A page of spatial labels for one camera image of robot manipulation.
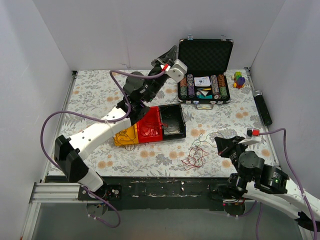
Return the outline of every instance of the floral tablecloth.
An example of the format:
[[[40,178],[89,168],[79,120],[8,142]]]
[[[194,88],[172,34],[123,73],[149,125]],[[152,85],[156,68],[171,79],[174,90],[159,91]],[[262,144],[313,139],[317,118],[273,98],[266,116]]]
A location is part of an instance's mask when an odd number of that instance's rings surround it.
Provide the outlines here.
[[[230,77],[235,71],[242,72],[245,77],[244,88],[233,88]],[[140,72],[147,75],[149,71],[141,70]],[[85,163],[101,176],[229,177],[236,170],[229,159],[218,156],[214,137],[219,136],[218,133],[225,138],[235,135],[244,136],[248,127],[255,127],[262,131],[262,122],[245,71],[227,70],[226,76],[231,96],[230,103],[215,105],[212,110],[197,110],[193,104],[182,105],[186,122],[186,138],[125,147],[115,146],[111,138],[94,150]],[[115,77],[123,86],[126,77],[118,74]],[[102,118],[122,97],[108,70],[81,70],[78,72],[67,110]],[[147,105],[175,103],[178,103],[177,84],[174,80],[168,79],[155,99]],[[71,136],[93,123],[93,121],[66,114],[60,134],[66,137]],[[201,136],[200,141],[207,138],[207,142],[200,142],[200,146],[208,155],[203,158],[201,167],[189,169],[182,161],[187,158],[193,142],[199,136]],[[260,143],[250,146],[250,149],[264,158],[266,164],[274,163],[272,150],[264,138]],[[51,166],[48,175],[60,176],[63,173]]]

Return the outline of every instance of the white wall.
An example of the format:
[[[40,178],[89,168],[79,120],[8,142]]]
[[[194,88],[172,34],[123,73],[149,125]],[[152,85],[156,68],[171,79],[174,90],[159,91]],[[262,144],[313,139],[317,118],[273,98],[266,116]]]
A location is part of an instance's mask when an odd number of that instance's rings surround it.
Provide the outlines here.
[[[251,66],[285,0],[33,0],[72,70],[150,69],[193,34],[234,39],[229,68]]]
[[[60,110],[71,71],[31,0],[0,0],[0,239],[19,239],[44,172],[40,130]],[[57,119],[50,122],[50,149]]]
[[[287,129],[289,159],[305,188],[318,198],[319,23],[318,0],[286,0],[252,65],[254,85],[263,91],[273,120],[270,129]],[[282,135],[272,140],[285,166]]]

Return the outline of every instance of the purple cable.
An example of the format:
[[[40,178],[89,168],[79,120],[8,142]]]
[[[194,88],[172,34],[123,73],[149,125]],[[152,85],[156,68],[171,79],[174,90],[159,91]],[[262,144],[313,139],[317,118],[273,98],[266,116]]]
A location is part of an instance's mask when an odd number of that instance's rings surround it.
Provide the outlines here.
[[[124,98],[125,98],[125,101],[128,105],[128,111],[126,112],[126,114],[118,119],[113,119],[113,120],[108,120],[109,123],[115,123],[115,122],[118,122],[118,121],[121,121],[122,119],[125,119],[131,112],[131,104],[129,102],[129,99],[126,95],[126,93],[124,92],[124,90],[121,88],[120,84],[118,83],[118,81],[115,79],[115,77],[113,76],[112,73],[117,73],[117,74],[121,74],[121,75],[125,75],[125,76],[128,76],[128,77],[133,77],[133,78],[138,78],[138,79],[156,79],[156,78],[159,78],[161,77],[163,74],[165,74],[164,71],[160,72],[159,74],[157,75],[153,75],[153,76],[143,76],[143,75],[135,75],[135,74],[131,74],[131,73],[126,73],[126,72],[122,72],[122,71],[118,71],[118,70],[110,70],[110,76],[112,78],[112,80],[114,81],[114,83],[116,84],[116,86],[120,89],[121,93],[123,94]],[[72,114],[72,115],[76,115],[78,117],[82,117],[82,118],[85,118],[85,119],[89,119],[89,120],[92,120],[92,121],[96,121],[96,122],[99,122],[99,123],[106,123],[105,120],[102,120],[102,119],[99,119],[99,118],[95,118],[95,117],[91,117],[91,116],[86,116],[86,115],[83,115],[81,113],[77,113],[77,112],[74,112],[74,111],[67,111],[67,110],[61,110],[61,111],[56,111],[52,114],[50,114],[44,121],[43,125],[42,125],[42,128],[41,128],[41,133],[40,133],[40,145],[41,145],[41,149],[44,153],[44,155],[46,156],[46,158],[50,161],[50,163],[52,163],[56,168],[58,168],[59,170],[60,167],[59,165],[51,159],[51,157],[49,156],[49,154],[47,153],[46,149],[45,149],[45,145],[44,145],[44,133],[45,133],[45,128],[46,128],[46,125],[48,123],[48,121],[55,115],[57,114]],[[93,192],[91,192],[88,188],[86,188],[85,186],[83,187],[84,189],[86,189],[86,191],[88,191],[92,196],[94,196],[96,199],[104,202],[105,204],[107,204],[110,208],[112,208],[115,213],[117,214],[118,216],[118,223],[116,225],[111,225],[110,223],[104,221],[103,219],[99,218],[99,217],[96,217],[94,215],[90,215],[91,217],[93,218],[96,218],[98,221],[102,222],[103,224],[107,225],[108,227],[110,228],[116,228],[120,225],[121,223],[121,218],[120,218],[120,214],[119,212],[117,211],[117,209],[112,206],[110,203],[108,203],[106,200],[103,200],[101,197],[95,195]]]
[[[98,216],[95,216],[93,214],[90,214],[90,217],[92,218],[96,218],[98,221],[100,221],[101,223],[107,225],[108,227],[114,229],[116,227],[118,227],[121,223],[121,217],[120,217],[120,213],[118,212],[118,210],[112,206],[108,201],[102,199],[101,197],[95,195],[92,191],[90,191],[86,186],[83,186],[83,189],[86,190],[89,194],[91,194],[92,196],[94,196],[96,199],[102,201],[103,203],[105,203],[106,205],[108,205],[112,210],[114,210],[114,212],[116,213],[116,215],[118,216],[118,223],[116,225],[111,225],[110,223],[106,222],[105,220],[101,219]]]
[[[277,133],[277,132],[280,132],[280,131],[283,131],[283,148],[284,148],[284,156],[285,156],[286,163],[288,164],[288,166],[289,166],[289,168],[290,168],[290,170],[291,170],[296,182],[298,183],[298,186],[300,188],[301,194],[304,195],[305,194],[305,190],[304,190],[304,188],[302,186],[302,183],[301,183],[298,175],[296,174],[294,168],[292,167],[291,163],[289,162],[288,153],[287,153],[287,143],[286,143],[287,130],[285,128],[279,128],[279,129],[274,130],[274,131],[261,132],[260,135],[274,134],[274,133]],[[306,195],[304,195],[303,199],[305,201],[305,204],[308,207],[308,210],[309,210],[310,216],[311,216],[311,220],[312,220],[312,224],[313,224],[313,232],[314,232],[313,240],[317,240],[318,230],[317,230],[317,224],[316,224],[316,219],[315,219],[314,212],[312,211],[312,208],[310,206],[309,200],[307,199]]]
[[[262,207],[263,207],[263,204],[262,204],[262,202],[260,202],[260,211],[259,211],[258,219],[256,220],[256,224],[255,224],[255,237],[256,237],[256,240],[259,240],[259,223],[260,223],[260,219],[261,219],[261,216],[262,216]]]

